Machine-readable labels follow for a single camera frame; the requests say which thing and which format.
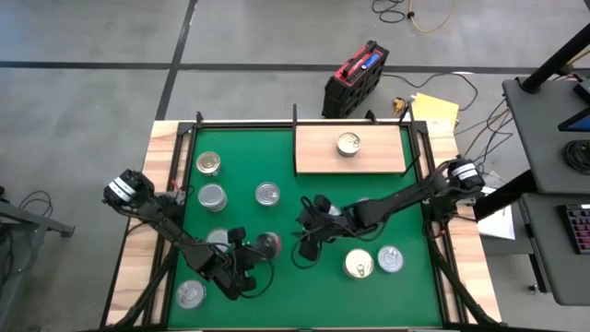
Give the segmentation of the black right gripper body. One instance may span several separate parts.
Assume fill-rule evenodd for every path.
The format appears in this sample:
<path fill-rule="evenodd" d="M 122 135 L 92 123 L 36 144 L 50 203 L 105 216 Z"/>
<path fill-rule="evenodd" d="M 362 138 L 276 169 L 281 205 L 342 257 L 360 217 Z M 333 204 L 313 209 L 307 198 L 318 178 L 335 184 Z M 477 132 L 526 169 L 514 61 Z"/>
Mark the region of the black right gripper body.
<path fill-rule="evenodd" d="M 312 242 L 298 242 L 297 244 L 297 253 L 304 259 L 316 262 L 324 243 L 332 243 L 339 237 L 360 237 L 369 232 L 369 227 L 354 215 L 353 206 L 344 207 L 341 210 L 342 215 L 335 217 L 328 213 L 332 204 L 327 197 L 316 195 L 311 201 L 316 206 L 317 217 L 302 219 L 300 214 L 296 218 L 303 229 L 313 231 Z"/>

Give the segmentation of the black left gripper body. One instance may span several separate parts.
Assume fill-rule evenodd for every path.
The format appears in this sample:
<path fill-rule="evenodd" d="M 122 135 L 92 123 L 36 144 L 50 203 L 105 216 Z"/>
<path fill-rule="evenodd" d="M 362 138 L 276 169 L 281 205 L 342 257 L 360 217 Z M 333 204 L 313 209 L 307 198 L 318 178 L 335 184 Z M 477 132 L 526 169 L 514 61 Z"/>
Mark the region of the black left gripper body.
<path fill-rule="evenodd" d="M 249 277 L 248 271 L 258 263 L 258 254 L 242 247 L 245 240 L 245 228 L 228 230 L 228 244 L 207 243 L 214 253 L 213 260 L 199 270 L 206 280 L 212 280 L 221 292 L 230 300 L 237 300 L 247 291 L 253 291 L 257 282 Z"/>

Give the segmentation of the large silver lid can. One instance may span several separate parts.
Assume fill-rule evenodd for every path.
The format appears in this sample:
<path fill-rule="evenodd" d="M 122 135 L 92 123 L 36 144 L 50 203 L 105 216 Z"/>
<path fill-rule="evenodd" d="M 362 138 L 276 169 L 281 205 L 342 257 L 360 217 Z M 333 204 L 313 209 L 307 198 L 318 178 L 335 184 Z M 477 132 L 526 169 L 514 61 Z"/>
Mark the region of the large silver lid can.
<path fill-rule="evenodd" d="M 184 310 L 198 308 L 207 296 L 206 287 L 198 280 L 190 279 L 176 289 L 176 303 Z"/>

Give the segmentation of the green Bumble Bee tuna can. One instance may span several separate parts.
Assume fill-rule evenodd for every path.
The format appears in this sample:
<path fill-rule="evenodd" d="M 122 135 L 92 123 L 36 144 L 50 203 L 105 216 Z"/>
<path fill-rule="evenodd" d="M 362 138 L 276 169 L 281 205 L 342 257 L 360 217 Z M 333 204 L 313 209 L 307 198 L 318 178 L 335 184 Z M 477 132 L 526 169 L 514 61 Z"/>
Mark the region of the green Bumble Bee tuna can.
<path fill-rule="evenodd" d="M 205 184 L 199 189 L 199 204 L 211 212 L 220 212 L 228 203 L 227 195 L 219 184 Z"/>

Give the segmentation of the blue can gold lid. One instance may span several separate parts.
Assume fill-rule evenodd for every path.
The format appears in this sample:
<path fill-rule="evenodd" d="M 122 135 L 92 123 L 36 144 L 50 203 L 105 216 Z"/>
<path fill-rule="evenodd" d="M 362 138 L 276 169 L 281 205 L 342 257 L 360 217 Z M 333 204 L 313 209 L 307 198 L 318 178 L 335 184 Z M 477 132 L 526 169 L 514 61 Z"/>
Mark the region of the blue can gold lid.
<path fill-rule="evenodd" d="M 336 150 L 343 157 L 354 157 L 360 150 L 360 138 L 352 132 L 341 134 L 336 141 Z"/>

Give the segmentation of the wooden shelf board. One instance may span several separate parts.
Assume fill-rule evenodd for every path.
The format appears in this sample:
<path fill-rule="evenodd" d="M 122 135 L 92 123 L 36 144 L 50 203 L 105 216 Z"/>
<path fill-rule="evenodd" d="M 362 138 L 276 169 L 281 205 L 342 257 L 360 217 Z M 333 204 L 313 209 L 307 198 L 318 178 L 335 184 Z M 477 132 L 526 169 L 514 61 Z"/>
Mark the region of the wooden shelf board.
<path fill-rule="evenodd" d="M 337 148 L 339 137 L 346 133 L 360 139 L 360 149 L 351 157 Z M 299 125 L 296 129 L 297 173 L 402 173 L 410 160 L 397 125 Z"/>

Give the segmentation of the blue yellow tuna can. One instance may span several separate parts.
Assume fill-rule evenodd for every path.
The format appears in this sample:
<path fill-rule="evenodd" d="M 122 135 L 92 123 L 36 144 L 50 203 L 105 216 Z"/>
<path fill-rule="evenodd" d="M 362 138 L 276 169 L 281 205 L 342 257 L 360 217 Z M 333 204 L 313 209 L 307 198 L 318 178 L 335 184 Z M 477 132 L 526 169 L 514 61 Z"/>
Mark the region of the blue yellow tuna can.
<path fill-rule="evenodd" d="M 255 189 L 255 199 L 261 206 L 275 206 L 280 199 L 280 189 L 271 182 L 260 183 Z"/>

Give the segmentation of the blue Wild Planet can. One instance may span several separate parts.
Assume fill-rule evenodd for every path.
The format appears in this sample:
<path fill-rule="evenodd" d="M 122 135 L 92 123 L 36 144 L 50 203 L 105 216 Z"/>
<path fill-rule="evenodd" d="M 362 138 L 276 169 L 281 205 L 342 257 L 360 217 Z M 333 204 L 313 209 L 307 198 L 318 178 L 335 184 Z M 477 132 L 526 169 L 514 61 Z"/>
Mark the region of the blue Wild Planet can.
<path fill-rule="evenodd" d="M 366 250 L 355 248 L 347 253 L 343 267 L 351 278 L 366 279 L 374 270 L 374 262 Z"/>

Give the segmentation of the red black tool case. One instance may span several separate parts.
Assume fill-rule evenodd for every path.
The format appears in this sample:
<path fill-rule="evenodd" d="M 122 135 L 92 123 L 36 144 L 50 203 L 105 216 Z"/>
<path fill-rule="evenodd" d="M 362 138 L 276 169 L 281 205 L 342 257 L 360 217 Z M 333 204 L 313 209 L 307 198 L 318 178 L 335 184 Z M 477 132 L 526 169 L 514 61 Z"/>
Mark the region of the red black tool case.
<path fill-rule="evenodd" d="M 379 83 L 388 54 L 376 41 L 367 41 L 356 51 L 325 84 L 322 116 L 350 116 Z"/>

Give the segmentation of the white paper sheet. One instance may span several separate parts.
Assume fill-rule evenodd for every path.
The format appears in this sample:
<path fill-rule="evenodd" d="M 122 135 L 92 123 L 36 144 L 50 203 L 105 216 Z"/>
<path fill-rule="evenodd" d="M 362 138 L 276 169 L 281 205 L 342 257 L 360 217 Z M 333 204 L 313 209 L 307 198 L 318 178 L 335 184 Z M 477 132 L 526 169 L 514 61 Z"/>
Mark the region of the white paper sheet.
<path fill-rule="evenodd" d="M 514 240 L 513 212 L 512 207 L 504 207 L 493 214 L 481 219 L 478 222 L 478 232 L 480 235 L 501 238 L 505 240 Z"/>

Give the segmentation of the grey metal stand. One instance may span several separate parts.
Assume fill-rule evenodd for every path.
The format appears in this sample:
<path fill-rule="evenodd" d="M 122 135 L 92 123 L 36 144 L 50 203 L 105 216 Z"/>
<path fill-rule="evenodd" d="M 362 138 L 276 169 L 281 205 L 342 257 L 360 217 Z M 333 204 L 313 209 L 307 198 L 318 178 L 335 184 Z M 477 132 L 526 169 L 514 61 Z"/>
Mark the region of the grey metal stand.
<path fill-rule="evenodd" d="M 18 206 L 5 198 L 5 192 L 0 185 L 0 332 L 11 324 L 24 275 L 34 266 L 45 235 L 55 231 L 71 237 L 75 231 L 52 219 L 53 201 L 47 192 L 34 191 Z"/>

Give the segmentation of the grey desk with keyboard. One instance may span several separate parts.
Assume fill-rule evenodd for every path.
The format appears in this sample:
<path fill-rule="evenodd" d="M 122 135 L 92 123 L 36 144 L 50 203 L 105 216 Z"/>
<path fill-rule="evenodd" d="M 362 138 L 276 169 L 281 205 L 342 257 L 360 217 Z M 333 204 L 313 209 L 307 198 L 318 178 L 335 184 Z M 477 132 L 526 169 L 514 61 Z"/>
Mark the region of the grey desk with keyboard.
<path fill-rule="evenodd" d="M 574 252 L 557 210 L 570 204 L 590 204 L 590 196 L 526 194 L 520 208 L 531 224 L 555 301 L 590 306 L 590 255 Z"/>

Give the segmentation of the tablet with blue screen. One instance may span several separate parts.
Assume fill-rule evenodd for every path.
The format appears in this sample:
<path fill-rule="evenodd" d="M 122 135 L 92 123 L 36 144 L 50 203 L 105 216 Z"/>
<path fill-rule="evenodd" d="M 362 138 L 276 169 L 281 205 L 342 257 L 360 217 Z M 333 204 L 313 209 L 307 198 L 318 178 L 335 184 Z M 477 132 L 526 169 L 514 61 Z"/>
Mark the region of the tablet with blue screen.
<path fill-rule="evenodd" d="M 560 123 L 558 129 L 561 132 L 590 132 L 590 107 Z"/>

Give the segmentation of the black slanted pole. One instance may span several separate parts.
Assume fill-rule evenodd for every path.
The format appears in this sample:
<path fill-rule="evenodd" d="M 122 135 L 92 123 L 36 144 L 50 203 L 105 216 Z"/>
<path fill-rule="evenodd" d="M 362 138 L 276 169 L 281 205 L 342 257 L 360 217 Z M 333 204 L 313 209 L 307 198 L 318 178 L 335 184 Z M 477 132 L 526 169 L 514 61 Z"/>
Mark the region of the black slanted pole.
<path fill-rule="evenodd" d="M 554 53 L 543 65 L 529 77 L 518 79 L 520 88 L 527 93 L 537 93 L 541 85 L 551 76 L 561 71 L 566 65 L 574 63 L 583 56 L 590 45 L 590 23 L 577 32 L 569 41 Z"/>

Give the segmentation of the black table frame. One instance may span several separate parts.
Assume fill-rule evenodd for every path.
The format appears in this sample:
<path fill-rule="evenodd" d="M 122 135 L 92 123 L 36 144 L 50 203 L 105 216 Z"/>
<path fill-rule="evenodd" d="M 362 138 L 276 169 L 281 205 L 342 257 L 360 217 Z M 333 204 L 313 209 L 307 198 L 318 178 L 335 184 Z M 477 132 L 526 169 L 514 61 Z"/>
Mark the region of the black table frame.
<path fill-rule="evenodd" d="M 431 150 L 431 142 L 428 127 L 425 122 L 414 122 L 417 129 L 417 144 L 421 157 L 419 159 L 419 166 L 413 171 L 416 174 L 415 182 L 420 179 L 423 174 L 433 169 L 435 160 Z M 270 122 L 206 122 L 200 121 L 197 124 L 190 124 L 187 122 L 179 122 L 175 125 L 175 130 L 178 135 L 189 135 L 191 138 L 188 152 L 185 157 L 185 176 L 183 178 L 186 184 L 192 187 L 199 187 L 206 182 L 206 178 L 200 175 L 195 167 L 196 157 L 200 152 L 196 151 L 197 135 L 204 130 L 288 130 L 291 132 L 292 121 L 270 121 Z M 157 331 L 171 331 L 183 332 L 187 330 L 199 330 L 201 332 L 246 332 L 255 330 L 293 330 L 296 332 L 321 332 L 323 330 L 405 330 L 405 329 L 429 329 L 441 328 L 446 325 L 464 326 L 471 321 L 465 302 L 454 293 L 450 286 L 448 279 L 443 275 L 442 271 L 437 267 L 434 258 L 434 251 L 441 250 L 447 258 L 453 258 L 454 252 L 452 249 L 451 237 L 449 234 L 439 234 L 434 223 L 428 221 L 428 209 L 425 205 L 419 206 L 422 215 L 422 231 L 426 239 L 430 260 L 432 274 L 434 278 L 435 290 L 439 301 L 439 309 L 441 314 L 441 323 L 437 326 L 392 326 L 392 327 L 309 327 L 309 328 L 295 328 L 295 327 L 255 327 L 255 328 L 180 328 L 174 329 L 169 327 L 169 313 L 171 305 L 176 303 L 175 292 L 177 287 L 183 282 L 193 279 L 195 273 L 190 271 L 184 263 L 181 256 L 176 251 L 171 251 L 168 255 L 169 265 L 164 274 L 161 287 L 152 300 L 149 302 L 149 307 L 154 310 L 156 319 L 154 322 L 149 322 L 146 319 L 139 319 L 129 327 L 118 327 L 117 322 L 123 317 L 123 312 L 117 309 L 112 302 L 108 302 L 105 308 L 100 328 L 103 332 L 157 332 Z M 374 262 L 374 270 L 381 269 L 377 255 L 371 254 Z"/>

